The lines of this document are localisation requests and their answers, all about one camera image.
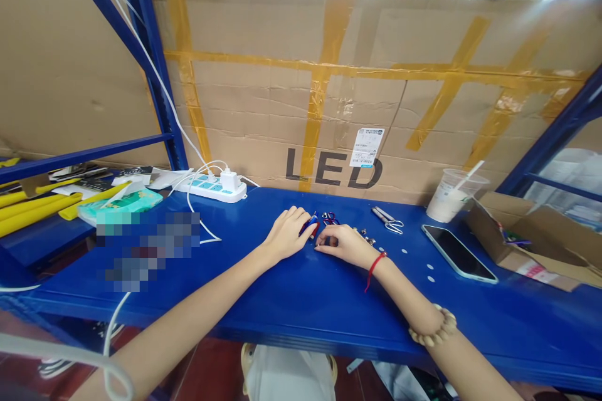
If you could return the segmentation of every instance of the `yellow foam tube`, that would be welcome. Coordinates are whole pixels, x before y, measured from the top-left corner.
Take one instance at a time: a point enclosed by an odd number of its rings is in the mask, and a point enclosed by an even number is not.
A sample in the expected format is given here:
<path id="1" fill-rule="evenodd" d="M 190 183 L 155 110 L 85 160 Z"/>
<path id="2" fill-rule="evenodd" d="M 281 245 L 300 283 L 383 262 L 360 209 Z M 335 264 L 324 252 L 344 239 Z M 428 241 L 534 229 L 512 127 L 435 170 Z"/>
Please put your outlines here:
<path id="1" fill-rule="evenodd" d="M 3 221 L 0 221 L 0 238 L 11 234 L 24 227 L 30 226 L 42 219 L 53 215 L 76 204 L 82 199 L 82 193 L 74 193 L 71 196 L 65 197 L 64 199 L 57 200 L 51 204 L 36 208 L 34 210 L 26 211 L 21 214 L 15 215 Z"/>
<path id="2" fill-rule="evenodd" d="M 77 207 L 79 207 L 80 205 L 89 204 L 91 202 L 96 202 L 96 201 L 104 201 L 105 199 L 110 199 L 111 197 L 113 197 L 115 194 L 120 192 L 123 188 L 125 188 L 129 184 L 130 184 L 130 182 L 128 181 L 124 184 L 118 185 L 116 187 L 112 187 L 111 189 L 108 189 L 101 193 L 95 194 L 86 200 L 78 202 L 77 204 L 72 205 L 71 207 L 67 207 L 64 210 L 61 210 L 58 214 L 61 218 L 66 219 L 68 221 L 72 221 L 75 218 L 77 218 Z"/>
<path id="3" fill-rule="evenodd" d="M 64 180 L 63 182 L 46 185 L 46 186 L 42 186 L 42 187 L 37 187 L 36 193 L 44 194 L 44 193 L 47 193 L 48 191 L 53 190 L 54 188 L 58 188 L 59 186 L 69 185 L 69 184 L 77 182 L 78 180 L 81 180 L 81 179 Z M 25 191 L 4 194 L 4 195 L 0 196 L 0 208 L 4 208 L 9 205 L 16 204 L 17 202 L 25 201 L 26 199 L 27 199 L 27 194 L 25 194 Z"/>
<path id="4" fill-rule="evenodd" d="M 21 214 L 23 212 L 36 209 L 38 207 L 52 204 L 53 202 L 60 201 L 61 199 L 64 199 L 66 197 L 67 196 L 62 194 L 55 194 L 53 196 L 42 197 L 41 199 L 36 200 L 28 200 L 27 202 L 21 202 L 20 204 L 5 207 L 3 209 L 0 209 L 0 221 L 10 218 L 14 215 Z"/>

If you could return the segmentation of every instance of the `barcode label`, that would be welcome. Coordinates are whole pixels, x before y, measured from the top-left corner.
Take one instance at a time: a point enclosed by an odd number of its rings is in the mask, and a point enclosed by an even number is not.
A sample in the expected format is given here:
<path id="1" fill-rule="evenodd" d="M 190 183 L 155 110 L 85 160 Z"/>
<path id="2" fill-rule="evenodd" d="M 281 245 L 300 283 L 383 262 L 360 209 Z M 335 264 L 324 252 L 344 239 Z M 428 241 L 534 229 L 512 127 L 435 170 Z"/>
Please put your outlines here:
<path id="1" fill-rule="evenodd" d="M 360 128 L 357 132 L 349 166 L 372 167 L 383 136 L 384 128 Z"/>

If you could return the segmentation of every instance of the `plastic cup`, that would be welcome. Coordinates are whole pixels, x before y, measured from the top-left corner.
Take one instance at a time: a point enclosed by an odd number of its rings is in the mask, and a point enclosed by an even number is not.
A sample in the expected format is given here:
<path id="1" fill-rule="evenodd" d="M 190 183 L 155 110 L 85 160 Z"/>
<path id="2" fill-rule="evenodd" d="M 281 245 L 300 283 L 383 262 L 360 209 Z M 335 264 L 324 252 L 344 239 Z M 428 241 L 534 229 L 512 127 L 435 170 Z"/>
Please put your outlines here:
<path id="1" fill-rule="evenodd" d="M 438 222 L 450 222 L 477 191 L 489 183 L 485 177 L 473 174 L 460 189 L 454 187 L 468 175 L 459 169 L 443 169 L 443 177 L 426 209 L 426 215 Z"/>

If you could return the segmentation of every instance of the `cardboard box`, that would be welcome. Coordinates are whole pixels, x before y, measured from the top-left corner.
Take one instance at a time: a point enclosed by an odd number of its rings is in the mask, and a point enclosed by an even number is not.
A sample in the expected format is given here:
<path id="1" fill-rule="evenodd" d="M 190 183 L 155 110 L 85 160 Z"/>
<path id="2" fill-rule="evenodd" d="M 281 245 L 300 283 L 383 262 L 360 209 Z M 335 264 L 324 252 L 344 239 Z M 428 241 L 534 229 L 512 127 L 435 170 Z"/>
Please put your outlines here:
<path id="1" fill-rule="evenodd" d="M 495 192 L 474 201 L 465 220 L 496 264 L 565 291 L 602 288 L 602 236 L 558 213 Z M 531 240 L 530 251 L 506 244 L 504 229 Z"/>
<path id="2" fill-rule="evenodd" d="M 602 49 L 602 16 L 577 1 L 153 2 L 205 160 L 264 186 L 377 201 L 426 204 L 444 168 L 481 159 L 495 189 Z M 358 167 L 363 128 L 383 138 Z"/>

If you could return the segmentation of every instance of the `floor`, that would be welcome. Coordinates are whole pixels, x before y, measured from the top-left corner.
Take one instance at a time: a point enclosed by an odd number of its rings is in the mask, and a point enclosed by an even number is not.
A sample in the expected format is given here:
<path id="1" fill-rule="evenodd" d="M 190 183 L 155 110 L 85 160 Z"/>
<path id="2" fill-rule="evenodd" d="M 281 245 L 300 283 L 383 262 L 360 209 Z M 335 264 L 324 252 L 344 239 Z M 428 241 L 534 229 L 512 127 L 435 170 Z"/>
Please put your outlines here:
<path id="1" fill-rule="evenodd" d="M 25 327 L 27 336 L 45 340 L 48 335 L 34 326 L 21 323 L 10 313 L 0 311 L 0 331 L 11 333 Z M 116 349 L 133 339 L 139 330 L 124 328 L 113 340 Z M 170 401 L 243 401 L 243 372 L 240 365 L 242 343 L 206 337 L 180 362 L 161 383 Z M 335 357 L 339 375 L 335 385 L 337 400 L 391 401 L 374 367 L 363 362 L 356 371 L 348 374 L 346 366 L 352 359 Z M 74 365 L 64 374 L 43 380 L 38 375 L 39 361 L 0 356 L 0 381 L 10 381 L 48 397 L 50 401 L 66 401 L 93 372 L 92 367 Z"/>

